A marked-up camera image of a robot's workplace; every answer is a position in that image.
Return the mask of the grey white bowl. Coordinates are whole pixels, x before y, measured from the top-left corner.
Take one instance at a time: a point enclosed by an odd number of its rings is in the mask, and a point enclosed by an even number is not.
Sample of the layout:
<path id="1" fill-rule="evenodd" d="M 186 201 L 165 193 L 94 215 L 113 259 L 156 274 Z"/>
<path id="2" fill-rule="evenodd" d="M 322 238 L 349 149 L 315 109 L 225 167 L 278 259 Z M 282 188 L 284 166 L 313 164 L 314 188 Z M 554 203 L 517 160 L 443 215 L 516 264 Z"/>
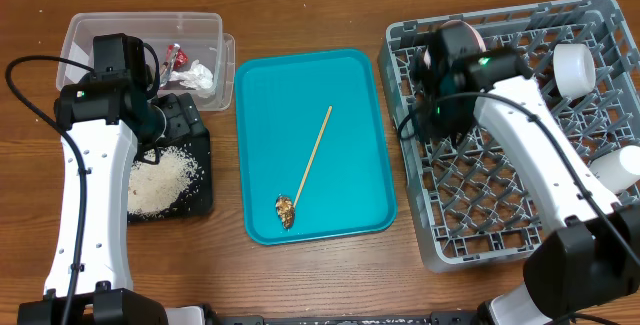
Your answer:
<path id="1" fill-rule="evenodd" d="M 589 166 L 611 192 L 619 194 L 639 181 L 639 147 L 628 145 L 595 159 Z"/>

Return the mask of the white cup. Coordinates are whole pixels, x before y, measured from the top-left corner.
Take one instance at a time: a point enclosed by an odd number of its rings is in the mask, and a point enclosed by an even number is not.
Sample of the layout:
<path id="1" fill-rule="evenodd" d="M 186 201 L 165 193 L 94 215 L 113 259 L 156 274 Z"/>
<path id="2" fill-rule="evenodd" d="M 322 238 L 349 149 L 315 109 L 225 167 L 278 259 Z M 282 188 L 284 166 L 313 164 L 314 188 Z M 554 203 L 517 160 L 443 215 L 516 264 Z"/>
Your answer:
<path id="1" fill-rule="evenodd" d="M 594 90 L 595 63 L 586 45 L 558 44 L 552 61 L 556 87 L 562 97 L 577 99 Z"/>

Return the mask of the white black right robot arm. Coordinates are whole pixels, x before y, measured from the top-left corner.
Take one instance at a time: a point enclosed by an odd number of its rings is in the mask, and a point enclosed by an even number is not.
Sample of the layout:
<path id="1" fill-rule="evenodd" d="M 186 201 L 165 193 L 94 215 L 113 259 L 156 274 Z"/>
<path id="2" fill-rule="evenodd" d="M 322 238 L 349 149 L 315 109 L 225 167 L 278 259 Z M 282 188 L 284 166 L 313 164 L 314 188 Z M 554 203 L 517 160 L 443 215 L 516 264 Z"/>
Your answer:
<path id="1" fill-rule="evenodd" d="M 502 147 L 532 197 L 544 242 L 523 283 L 486 301 L 476 324 L 568 324 L 584 309 L 639 289 L 639 211 L 620 204 L 587 168 L 550 114 L 526 61 L 487 50 L 479 33 L 450 21 L 427 35 L 410 67 L 424 100 L 419 137 L 457 141 L 474 126 Z"/>

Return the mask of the brown food scrap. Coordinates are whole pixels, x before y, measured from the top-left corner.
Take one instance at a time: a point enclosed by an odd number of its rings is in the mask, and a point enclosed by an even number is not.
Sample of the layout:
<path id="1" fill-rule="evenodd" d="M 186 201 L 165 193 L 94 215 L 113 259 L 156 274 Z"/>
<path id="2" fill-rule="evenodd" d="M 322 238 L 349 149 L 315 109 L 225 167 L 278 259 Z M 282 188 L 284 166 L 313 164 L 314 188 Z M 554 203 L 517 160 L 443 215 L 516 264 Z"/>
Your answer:
<path id="1" fill-rule="evenodd" d="M 285 229 L 290 229 L 295 221 L 295 206 L 287 196 L 279 196 L 276 199 L 276 211 Z"/>

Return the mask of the red snack wrapper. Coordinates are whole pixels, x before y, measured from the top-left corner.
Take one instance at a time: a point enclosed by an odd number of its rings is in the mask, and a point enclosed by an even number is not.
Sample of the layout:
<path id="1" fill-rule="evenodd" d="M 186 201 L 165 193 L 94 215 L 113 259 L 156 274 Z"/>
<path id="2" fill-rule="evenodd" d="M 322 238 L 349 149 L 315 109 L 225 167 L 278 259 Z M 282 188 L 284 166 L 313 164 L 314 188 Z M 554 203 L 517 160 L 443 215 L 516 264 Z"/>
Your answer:
<path id="1" fill-rule="evenodd" d="M 159 83 L 160 86 L 165 86 L 171 77 L 171 74 L 184 67 L 188 63 L 189 59 L 186 53 L 182 50 L 182 47 L 178 43 L 174 43 L 168 46 L 165 61 L 160 66 Z"/>

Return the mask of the wooden chopstick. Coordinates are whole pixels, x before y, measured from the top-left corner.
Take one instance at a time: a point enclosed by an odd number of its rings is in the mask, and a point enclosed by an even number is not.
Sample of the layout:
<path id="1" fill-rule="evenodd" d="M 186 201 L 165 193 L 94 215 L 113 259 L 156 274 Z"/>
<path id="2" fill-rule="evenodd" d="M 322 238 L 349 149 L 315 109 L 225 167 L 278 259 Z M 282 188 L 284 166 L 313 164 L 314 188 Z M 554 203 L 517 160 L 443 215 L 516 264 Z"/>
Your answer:
<path id="1" fill-rule="evenodd" d="M 320 146 L 321 140 L 322 140 L 322 138 L 323 138 L 323 136 L 324 136 L 324 132 L 325 132 L 326 126 L 327 126 L 327 124 L 328 124 L 328 122 L 329 122 L 329 119 L 330 119 L 330 117 L 331 117 L 332 110 L 333 110 L 333 106 L 331 106 L 331 105 L 330 105 L 330 106 L 328 107 L 328 109 L 327 109 L 326 114 L 325 114 L 325 117 L 324 117 L 323 123 L 322 123 L 321 128 L 320 128 L 320 130 L 319 130 L 319 132 L 318 132 L 318 135 L 317 135 L 317 138 L 316 138 L 316 141 L 315 141 L 314 147 L 313 147 L 313 149 L 312 149 L 311 155 L 310 155 L 309 160 L 308 160 L 308 162 L 307 162 L 307 165 L 306 165 L 306 168 L 305 168 L 305 171 L 304 171 L 303 177 L 302 177 L 301 182 L 300 182 L 300 184 L 299 184 L 298 191 L 297 191 L 297 193 L 296 193 L 296 197 L 295 197 L 295 200 L 294 200 L 294 202 L 293 202 L 293 207 L 294 207 L 294 209 L 297 207 L 297 204 L 298 204 L 298 202 L 299 202 L 299 200 L 300 200 L 300 197 L 301 197 L 302 191 L 303 191 L 303 189 L 304 189 L 304 186 L 305 186 L 305 184 L 306 184 L 306 181 L 307 181 L 308 175 L 309 175 L 309 173 L 310 173 L 311 167 L 312 167 L 313 162 L 314 162 L 314 160 L 315 160 L 315 157 L 316 157 L 317 151 L 318 151 L 318 149 L 319 149 L 319 146 Z"/>

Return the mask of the large white plate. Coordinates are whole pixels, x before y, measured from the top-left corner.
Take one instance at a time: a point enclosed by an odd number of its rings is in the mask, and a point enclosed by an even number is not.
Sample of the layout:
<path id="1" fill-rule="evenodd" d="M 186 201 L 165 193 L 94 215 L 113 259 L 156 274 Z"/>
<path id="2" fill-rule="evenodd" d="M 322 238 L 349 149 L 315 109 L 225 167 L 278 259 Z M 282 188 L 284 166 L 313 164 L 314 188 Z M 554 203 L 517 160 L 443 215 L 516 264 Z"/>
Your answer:
<path id="1" fill-rule="evenodd" d="M 430 68 L 442 61 L 451 63 L 458 58 L 485 51 L 484 40 L 473 26 L 462 20 L 450 20 L 431 36 L 422 61 Z"/>

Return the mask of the white tissue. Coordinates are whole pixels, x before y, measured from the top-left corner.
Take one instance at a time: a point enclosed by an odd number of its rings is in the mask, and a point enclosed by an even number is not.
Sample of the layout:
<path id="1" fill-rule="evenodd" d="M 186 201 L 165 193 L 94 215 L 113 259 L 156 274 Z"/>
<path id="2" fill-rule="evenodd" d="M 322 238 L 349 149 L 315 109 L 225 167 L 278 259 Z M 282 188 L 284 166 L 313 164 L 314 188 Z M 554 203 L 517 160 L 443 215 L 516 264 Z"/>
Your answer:
<path id="1" fill-rule="evenodd" d="M 199 96 L 208 97 L 215 93 L 213 73 L 199 60 L 194 60 L 187 71 L 172 72 L 169 81 L 195 90 Z"/>

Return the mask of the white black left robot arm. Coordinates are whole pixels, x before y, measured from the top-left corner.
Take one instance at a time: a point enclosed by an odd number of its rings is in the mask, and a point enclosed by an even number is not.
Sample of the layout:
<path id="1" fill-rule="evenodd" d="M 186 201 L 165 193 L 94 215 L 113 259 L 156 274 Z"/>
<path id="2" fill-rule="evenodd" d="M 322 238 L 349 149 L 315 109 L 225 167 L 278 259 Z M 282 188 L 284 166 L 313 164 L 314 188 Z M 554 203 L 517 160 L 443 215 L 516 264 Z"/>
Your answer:
<path id="1" fill-rule="evenodd" d="M 166 308 L 134 292 L 127 251 L 128 185 L 145 153 L 185 145 L 209 161 L 210 135 L 192 97 L 159 97 L 154 49 L 123 33 L 93 40 L 94 62 L 64 86 L 47 116 L 12 81 L 11 92 L 61 136 L 64 190 L 56 254 L 39 301 L 18 309 L 20 324 L 215 324 L 207 304 Z"/>

